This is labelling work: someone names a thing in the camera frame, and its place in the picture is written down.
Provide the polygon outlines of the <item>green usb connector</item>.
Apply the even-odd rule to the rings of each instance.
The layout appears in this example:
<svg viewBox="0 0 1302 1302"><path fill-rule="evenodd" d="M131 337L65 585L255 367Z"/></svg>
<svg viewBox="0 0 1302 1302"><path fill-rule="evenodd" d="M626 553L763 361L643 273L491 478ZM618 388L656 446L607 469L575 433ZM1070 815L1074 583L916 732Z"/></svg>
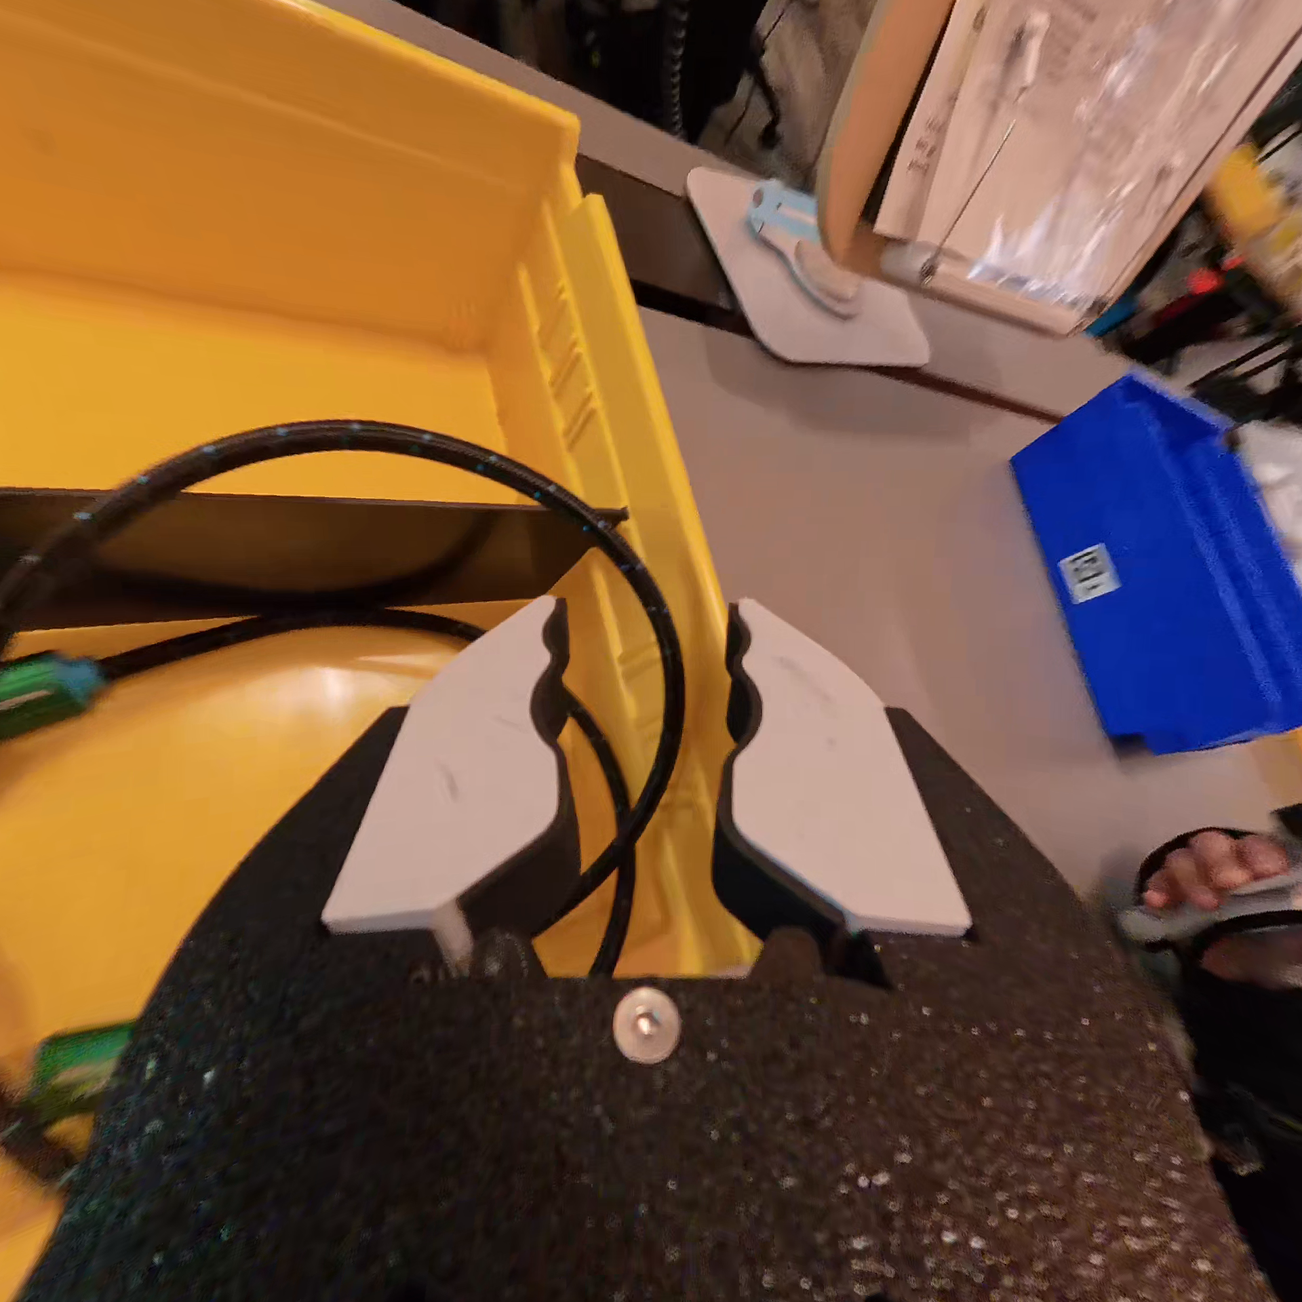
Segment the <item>green usb connector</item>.
<svg viewBox="0 0 1302 1302"><path fill-rule="evenodd" d="M133 1022L126 1020L43 1039L26 1078L24 1110L43 1125L94 1114L131 1035Z"/></svg>

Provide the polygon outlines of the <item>yellow blurred object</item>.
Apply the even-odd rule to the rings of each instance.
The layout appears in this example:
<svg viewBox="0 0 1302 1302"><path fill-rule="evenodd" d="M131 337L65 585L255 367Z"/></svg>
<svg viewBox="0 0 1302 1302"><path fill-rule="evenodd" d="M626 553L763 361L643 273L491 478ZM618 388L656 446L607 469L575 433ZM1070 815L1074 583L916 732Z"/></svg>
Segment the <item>yellow blurred object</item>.
<svg viewBox="0 0 1302 1302"><path fill-rule="evenodd" d="M1239 143L1202 200L1228 250L1281 311L1300 320L1300 207L1264 170L1260 151Z"/></svg>

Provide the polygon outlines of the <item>black bin divider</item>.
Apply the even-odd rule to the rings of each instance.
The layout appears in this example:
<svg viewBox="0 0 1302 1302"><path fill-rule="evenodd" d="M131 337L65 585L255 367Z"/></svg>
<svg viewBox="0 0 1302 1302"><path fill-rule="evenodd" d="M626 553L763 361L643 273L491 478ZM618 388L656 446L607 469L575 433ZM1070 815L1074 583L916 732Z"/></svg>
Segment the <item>black bin divider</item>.
<svg viewBox="0 0 1302 1302"><path fill-rule="evenodd" d="M1 627L528 600L592 548L538 504L178 493L50 561Z"/></svg>

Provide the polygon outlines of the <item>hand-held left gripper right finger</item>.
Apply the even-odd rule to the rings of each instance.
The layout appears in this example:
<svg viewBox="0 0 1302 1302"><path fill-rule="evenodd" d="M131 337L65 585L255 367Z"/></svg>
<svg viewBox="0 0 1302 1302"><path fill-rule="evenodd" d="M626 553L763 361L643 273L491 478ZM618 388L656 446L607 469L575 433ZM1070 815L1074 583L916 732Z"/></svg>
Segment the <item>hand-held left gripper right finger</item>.
<svg viewBox="0 0 1302 1302"><path fill-rule="evenodd" d="M758 939L968 933L972 916L886 706L752 599L728 610L711 885Z"/></svg>

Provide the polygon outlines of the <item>person's right forearm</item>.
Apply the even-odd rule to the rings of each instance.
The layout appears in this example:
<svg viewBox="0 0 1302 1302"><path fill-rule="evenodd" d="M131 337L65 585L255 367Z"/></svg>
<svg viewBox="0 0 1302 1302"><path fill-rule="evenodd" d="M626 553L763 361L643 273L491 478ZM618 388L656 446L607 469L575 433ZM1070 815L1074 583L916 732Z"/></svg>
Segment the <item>person's right forearm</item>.
<svg viewBox="0 0 1302 1302"><path fill-rule="evenodd" d="M1300 1298L1300 990L1179 965L1194 1112L1211 1172L1275 1297Z"/></svg>

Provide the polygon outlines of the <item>yellow plastic bin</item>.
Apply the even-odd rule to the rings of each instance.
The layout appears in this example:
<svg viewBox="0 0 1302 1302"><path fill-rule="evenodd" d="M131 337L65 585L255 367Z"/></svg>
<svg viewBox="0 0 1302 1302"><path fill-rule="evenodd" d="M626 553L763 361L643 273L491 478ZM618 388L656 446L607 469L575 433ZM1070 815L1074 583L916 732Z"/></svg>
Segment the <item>yellow plastic bin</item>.
<svg viewBox="0 0 1302 1302"><path fill-rule="evenodd" d="M583 198L566 111L308 2L1 4L1 486L109 489L253 425L370 416L462 437L594 506L667 599L686 738L639 851L634 967L707 967L752 943L707 901L726 698L713 572L609 215ZM378 636L176 666L1 760L1 1065L45 1033L133 1016L237 860L438 653L361 666ZM381 1142L423 1202L363 1195L297 1218L257 1174L231 1210L148 1133L158 1233L135 1195L78 1208L37 1300L739 1297L737 1236L692 1212L667 1157L635 1191L562 1067L681 1073L609 1041L611 982L398 971L412 1031L366 1067L410 1076Z"/></svg>

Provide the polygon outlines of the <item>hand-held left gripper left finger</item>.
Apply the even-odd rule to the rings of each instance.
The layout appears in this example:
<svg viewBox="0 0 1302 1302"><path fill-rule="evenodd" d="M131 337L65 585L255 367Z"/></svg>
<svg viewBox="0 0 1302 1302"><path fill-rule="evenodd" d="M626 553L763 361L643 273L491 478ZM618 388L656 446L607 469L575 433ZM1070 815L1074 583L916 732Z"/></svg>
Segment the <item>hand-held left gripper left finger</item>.
<svg viewBox="0 0 1302 1302"><path fill-rule="evenodd" d="M581 869L568 659L566 602L541 597L413 694L321 909L331 935L428 933L468 964L479 935L556 918Z"/></svg>

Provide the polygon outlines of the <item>person's right hand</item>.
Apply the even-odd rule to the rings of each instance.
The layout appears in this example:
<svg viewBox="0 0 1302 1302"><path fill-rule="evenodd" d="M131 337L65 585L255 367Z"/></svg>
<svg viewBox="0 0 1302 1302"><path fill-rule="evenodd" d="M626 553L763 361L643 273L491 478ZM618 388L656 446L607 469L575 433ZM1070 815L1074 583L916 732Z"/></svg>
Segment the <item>person's right hand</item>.
<svg viewBox="0 0 1302 1302"><path fill-rule="evenodd" d="M1213 911L1230 894L1292 869L1288 845L1273 836L1202 828L1151 853L1138 869L1134 896L1153 911Z"/></svg>

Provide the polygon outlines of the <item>gray mat with tool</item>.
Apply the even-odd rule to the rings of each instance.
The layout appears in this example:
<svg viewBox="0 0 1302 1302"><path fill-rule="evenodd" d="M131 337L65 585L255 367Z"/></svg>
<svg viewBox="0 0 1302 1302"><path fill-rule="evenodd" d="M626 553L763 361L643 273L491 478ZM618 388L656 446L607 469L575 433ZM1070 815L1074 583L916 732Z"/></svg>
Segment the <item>gray mat with tool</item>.
<svg viewBox="0 0 1302 1302"><path fill-rule="evenodd" d="M777 179L686 173L686 200L756 341L810 367L921 369L931 345L903 290L841 269L816 202Z"/></svg>

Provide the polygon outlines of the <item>blue plastic bin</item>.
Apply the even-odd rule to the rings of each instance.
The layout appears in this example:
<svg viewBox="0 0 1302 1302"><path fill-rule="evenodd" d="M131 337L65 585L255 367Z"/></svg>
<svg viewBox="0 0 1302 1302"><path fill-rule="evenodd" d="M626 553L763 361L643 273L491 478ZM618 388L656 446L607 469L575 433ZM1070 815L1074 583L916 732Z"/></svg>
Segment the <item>blue plastic bin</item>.
<svg viewBox="0 0 1302 1302"><path fill-rule="evenodd" d="M1010 459L1100 726L1155 757L1300 728L1300 583L1228 431L1128 373Z"/></svg>

